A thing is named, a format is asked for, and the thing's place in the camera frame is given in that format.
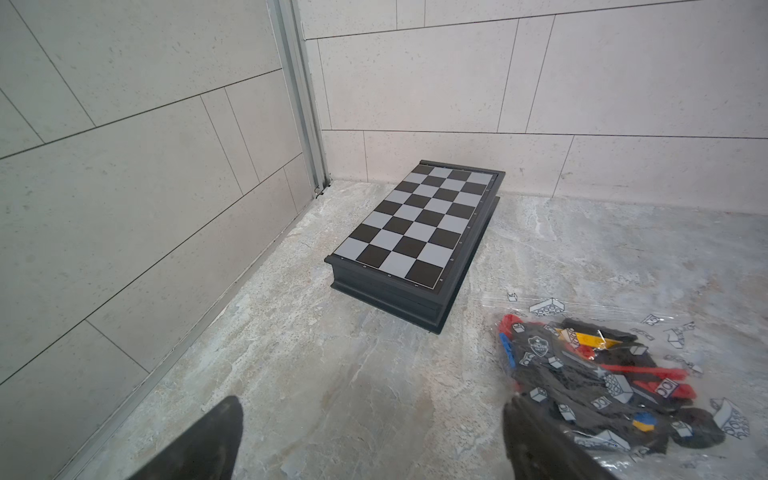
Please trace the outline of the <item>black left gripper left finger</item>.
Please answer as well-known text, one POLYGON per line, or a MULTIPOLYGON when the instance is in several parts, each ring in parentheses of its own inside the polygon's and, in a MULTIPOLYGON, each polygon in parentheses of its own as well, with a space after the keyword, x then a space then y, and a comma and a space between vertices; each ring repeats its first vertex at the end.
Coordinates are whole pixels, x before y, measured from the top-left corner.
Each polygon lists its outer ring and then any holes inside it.
POLYGON ((243 421, 239 399, 227 396, 136 471, 130 480, 231 479, 243 421))

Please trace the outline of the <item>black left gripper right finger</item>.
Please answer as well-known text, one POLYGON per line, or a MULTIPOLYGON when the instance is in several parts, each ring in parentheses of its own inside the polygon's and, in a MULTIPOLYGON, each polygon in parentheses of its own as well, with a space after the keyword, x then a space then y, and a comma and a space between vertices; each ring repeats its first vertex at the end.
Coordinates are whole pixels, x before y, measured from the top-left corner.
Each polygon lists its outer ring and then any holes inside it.
POLYGON ((616 479, 520 394, 503 407, 502 431, 515 479, 616 479))

